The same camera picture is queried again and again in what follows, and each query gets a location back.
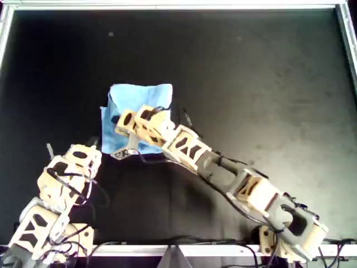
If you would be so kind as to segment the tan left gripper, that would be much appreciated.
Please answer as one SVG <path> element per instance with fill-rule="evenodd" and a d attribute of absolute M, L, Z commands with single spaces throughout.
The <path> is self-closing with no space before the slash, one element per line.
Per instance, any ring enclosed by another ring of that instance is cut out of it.
<path fill-rule="evenodd" d="M 71 145 L 65 155 L 54 156 L 37 179 L 40 198 L 57 207 L 86 203 L 102 161 L 98 144 L 99 137 L 92 136 L 89 147 Z"/>

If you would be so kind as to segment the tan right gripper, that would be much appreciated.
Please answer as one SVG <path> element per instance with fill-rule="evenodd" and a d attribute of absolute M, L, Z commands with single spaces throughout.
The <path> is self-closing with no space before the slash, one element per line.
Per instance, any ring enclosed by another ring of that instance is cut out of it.
<path fill-rule="evenodd" d="M 120 117 L 113 116 L 111 122 L 116 125 L 116 133 L 127 137 L 137 135 L 150 145 L 160 147 L 170 139 L 175 129 L 170 110 L 148 105 L 143 105 L 138 112 L 126 109 Z"/>

